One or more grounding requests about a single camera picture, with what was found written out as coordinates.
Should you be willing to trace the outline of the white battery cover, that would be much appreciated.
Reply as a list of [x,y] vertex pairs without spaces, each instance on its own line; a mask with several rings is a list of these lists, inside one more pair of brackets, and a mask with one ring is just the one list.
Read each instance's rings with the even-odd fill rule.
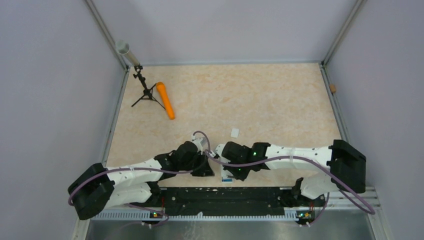
[[240,130],[238,128],[232,128],[231,133],[230,133],[230,137],[231,138],[238,138],[239,134],[240,134]]

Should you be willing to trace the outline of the white remote control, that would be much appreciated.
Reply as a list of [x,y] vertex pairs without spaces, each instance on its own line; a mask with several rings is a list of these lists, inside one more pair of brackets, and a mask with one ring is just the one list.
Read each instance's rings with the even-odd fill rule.
[[234,178],[233,178],[233,175],[228,171],[228,170],[225,170],[224,169],[224,165],[220,165],[220,173],[221,173],[221,180],[222,179],[232,179],[233,180],[233,182],[234,182]]

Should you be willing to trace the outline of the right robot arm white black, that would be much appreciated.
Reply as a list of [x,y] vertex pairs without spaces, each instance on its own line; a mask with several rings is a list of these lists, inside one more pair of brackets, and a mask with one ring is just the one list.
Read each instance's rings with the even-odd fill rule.
[[251,171],[295,169],[314,171],[300,177],[293,189],[293,200],[307,206],[325,193],[339,190],[352,194],[366,191],[366,157],[348,142],[335,139],[330,146],[284,147],[255,142],[252,147],[233,141],[216,147],[223,169],[244,181]]

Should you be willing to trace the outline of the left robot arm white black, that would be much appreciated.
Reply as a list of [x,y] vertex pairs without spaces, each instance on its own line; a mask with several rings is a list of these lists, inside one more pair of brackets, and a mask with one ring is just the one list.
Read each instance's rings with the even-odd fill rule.
[[176,150],[132,165],[92,164],[68,187],[68,204],[80,220],[126,204],[154,207],[161,198],[158,182],[185,174],[201,178],[215,175],[200,142],[186,141]]

